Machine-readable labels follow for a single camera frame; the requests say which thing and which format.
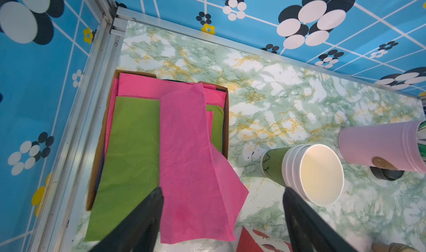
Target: cardboard edge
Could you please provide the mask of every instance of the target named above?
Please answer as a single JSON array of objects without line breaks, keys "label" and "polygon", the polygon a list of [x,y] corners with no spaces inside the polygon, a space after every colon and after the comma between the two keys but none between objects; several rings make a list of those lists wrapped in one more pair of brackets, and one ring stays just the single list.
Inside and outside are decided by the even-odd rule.
[{"label": "cardboard edge", "polygon": [[[106,119],[108,118],[108,109],[109,109],[109,103],[111,101],[111,93],[112,93],[112,85],[114,83],[114,78],[119,78],[120,73],[125,74],[135,74],[135,75],[142,75],[145,77],[150,78],[157,78],[155,74],[147,73],[147,72],[135,72],[135,71],[129,71],[129,70],[123,70],[123,69],[116,69],[114,71],[113,79],[111,80],[111,86],[109,88],[108,93],[108,99],[107,104],[104,111],[104,118],[102,120],[102,129],[101,133],[99,134],[99,140],[98,140],[98,146],[95,150],[95,157],[93,159],[93,165],[92,165],[92,172],[90,174],[90,180],[89,180],[89,188],[88,188],[88,194],[87,194],[87,201],[86,201],[86,211],[92,210],[93,203],[95,202],[96,197],[96,191],[95,191],[95,185],[96,185],[96,178],[98,176],[99,167],[102,160],[102,154],[104,153],[104,146],[105,146],[105,134],[106,134]],[[229,91],[228,88],[216,85],[208,82],[202,82],[199,83],[203,84],[209,84],[209,85],[215,85],[217,90],[222,90],[226,92],[226,99],[225,99],[225,109],[224,109],[224,135],[223,135],[223,149],[222,154],[225,156],[226,159],[228,159],[228,146],[229,146]]]}]

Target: marble surface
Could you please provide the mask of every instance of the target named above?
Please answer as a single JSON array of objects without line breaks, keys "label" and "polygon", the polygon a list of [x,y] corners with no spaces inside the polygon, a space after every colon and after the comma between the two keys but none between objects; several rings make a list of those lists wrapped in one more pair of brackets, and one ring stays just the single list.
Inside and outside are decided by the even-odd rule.
[{"label": "marble surface", "polygon": [[[322,143],[342,160],[345,186],[338,202],[312,205],[314,210],[359,251],[370,251],[373,241],[425,251],[426,177],[406,172],[395,182],[378,180],[368,167],[346,163],[337,142],[346,126],[424,120],[419,100],[134,22],[129,22],[118,68],[228,87],[229,162],[250,191],[237,219],[237,236],[246,225],[290,240],[281,203],[284,188],[262,175],[260,156],[270,148]],[[90,214],[83,206],[73,251],[95,244],[83,241]],[[158,240],[155,251],[236,249],[237,242],[164,245]]]}]

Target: blue wall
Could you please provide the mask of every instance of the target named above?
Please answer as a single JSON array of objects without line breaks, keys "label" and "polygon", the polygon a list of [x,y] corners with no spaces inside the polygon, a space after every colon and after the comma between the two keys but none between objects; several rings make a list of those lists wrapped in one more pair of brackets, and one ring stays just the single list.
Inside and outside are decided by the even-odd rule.
[{"label": "blue wall", "polygon": [[28,245],[98,26],[84,0],[0,0],[0,252]]},{"label": "blue wall", "polygon": [[[426,90],[426,68],[420,68],[426,66],[426,0],[116,1],[411,95]],[[214,30],[202,29],[205,23]],[[295,30],[286,34],[279,26]]]}]

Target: pink tumbler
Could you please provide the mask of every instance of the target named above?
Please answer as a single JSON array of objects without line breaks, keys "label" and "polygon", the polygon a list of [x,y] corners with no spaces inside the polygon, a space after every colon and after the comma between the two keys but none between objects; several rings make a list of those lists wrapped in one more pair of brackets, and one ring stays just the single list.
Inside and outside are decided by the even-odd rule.
[{"label": "pink tumbler", "polygon": [[340,153],[350,164],[426,173],[417,145],[421,123],[345,127],[339,134]]}]

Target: paper cup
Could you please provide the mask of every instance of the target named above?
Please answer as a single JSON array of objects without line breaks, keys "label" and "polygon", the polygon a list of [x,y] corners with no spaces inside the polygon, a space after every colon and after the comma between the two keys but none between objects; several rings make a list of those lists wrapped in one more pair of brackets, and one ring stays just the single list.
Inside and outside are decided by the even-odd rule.
[{"label": "paper cup", "polygon": [[332,205],[343,191],[342,164],[336,153],[322,144],[268,150],[263,153],[261,168],[266,177],[292,187],[318,206]]},{"label": "paper cup", "polygon": [[345,127],[339,134],[340,153],[350,164],[426,173],[417,144],[422,122]]}]

